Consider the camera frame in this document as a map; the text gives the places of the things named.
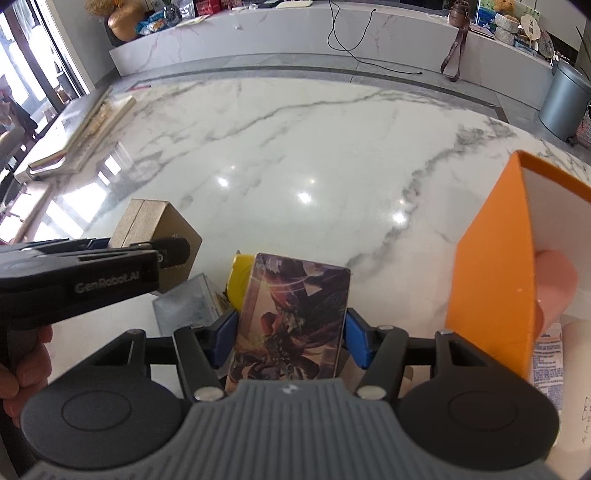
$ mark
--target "screw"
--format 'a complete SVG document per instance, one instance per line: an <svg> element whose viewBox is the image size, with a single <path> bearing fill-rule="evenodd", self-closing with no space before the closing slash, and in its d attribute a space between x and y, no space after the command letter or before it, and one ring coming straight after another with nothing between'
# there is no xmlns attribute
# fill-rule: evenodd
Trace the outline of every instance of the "screw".
<svg viewBox="0 0 591 480"><path fill-rule="evenodd" d="M361 400L381 400L386 396L386 391L377 385L364 385L357 389L357 396Z"/></svg>
<svg viewBox="0 0 591 480"><path fill-rule="evenodd" d="M224 392L218 387L201 387L195 390L193 396L198 401L212 402L221 400L224 397Z"/></svg>

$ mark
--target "red box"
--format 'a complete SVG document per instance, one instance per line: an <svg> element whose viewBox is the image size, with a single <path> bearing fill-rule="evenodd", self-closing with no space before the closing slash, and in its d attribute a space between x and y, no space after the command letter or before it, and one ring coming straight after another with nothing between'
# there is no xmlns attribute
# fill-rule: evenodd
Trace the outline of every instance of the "red box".
<svg viewBox="0 0 591 480"><path fill-rule="evenodd" d="M213 15L222 10L220 0L203 0L203 2L195 2L197 15Z"/></svg>

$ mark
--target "marble countertop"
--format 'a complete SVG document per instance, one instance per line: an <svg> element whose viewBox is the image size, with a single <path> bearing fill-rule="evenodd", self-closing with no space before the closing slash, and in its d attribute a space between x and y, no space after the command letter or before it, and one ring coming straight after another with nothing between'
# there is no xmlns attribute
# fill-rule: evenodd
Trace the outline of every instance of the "marble countertop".
<svg viewBox="0 0 591 480"><path fill-rule="evenodd" d="M54 179L35 239L110 236L131 198L168 200L203 237L193 274L223 286L237 250L345 265L349 305L415 336L443 325L456 244L514 150L589 182L524 131L395 90L249 78L133 95L83 170ZM129 328L158 335L153 298L57 324L54 376Z"/></svg>

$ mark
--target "metal trash can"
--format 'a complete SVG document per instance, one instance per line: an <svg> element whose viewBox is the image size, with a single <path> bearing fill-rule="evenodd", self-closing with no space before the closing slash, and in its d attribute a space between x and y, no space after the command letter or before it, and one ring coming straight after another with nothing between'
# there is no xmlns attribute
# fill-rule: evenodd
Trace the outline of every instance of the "metal trash can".
<svg viewBox="0 0 591 480"><path fill-rule="evenodd" d="M591 102L591 82L564 60L552 71L554 80L540 110L540 121L559 139L575 136Z"/></svg>

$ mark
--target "wall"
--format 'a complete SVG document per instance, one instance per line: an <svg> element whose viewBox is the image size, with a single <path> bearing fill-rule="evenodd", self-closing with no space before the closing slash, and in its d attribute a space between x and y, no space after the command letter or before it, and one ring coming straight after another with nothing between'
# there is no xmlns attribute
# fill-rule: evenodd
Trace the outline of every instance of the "wall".
<svg viewBox="0 0 591 480"><path fill-rule="evenodd" d="M40 0L39 4L52 35L59 37L56 41L62 53L86 89L93 90L115 68L102 19L88 13L83 0Z"/></svg>
<svg viewBox="0 0 591 480"><path fill-rule="evenodd" d="M541 13L540 28L576 50L580 48L581 38L576 27L583 33L586 18L572 3L568 0L526 0L524 3Z"/></svg>

